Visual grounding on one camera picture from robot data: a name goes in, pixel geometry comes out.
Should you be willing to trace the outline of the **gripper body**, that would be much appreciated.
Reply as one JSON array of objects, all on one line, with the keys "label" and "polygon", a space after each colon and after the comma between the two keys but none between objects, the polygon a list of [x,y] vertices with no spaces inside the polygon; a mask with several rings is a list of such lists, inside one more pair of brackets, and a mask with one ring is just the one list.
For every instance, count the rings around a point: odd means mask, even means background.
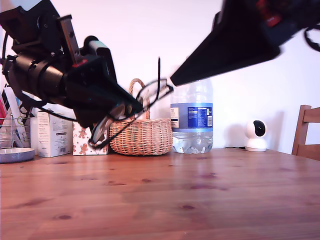
[{"label": "gripper body", "polygon": [[37,39],[37,50],[43,60],[37,77],[37,95],[42,100],[73,108],[68,98],[66,80],[73,67],[79,67],[85,60],[76,39],[72,16],[53,16],[42,25]]}]

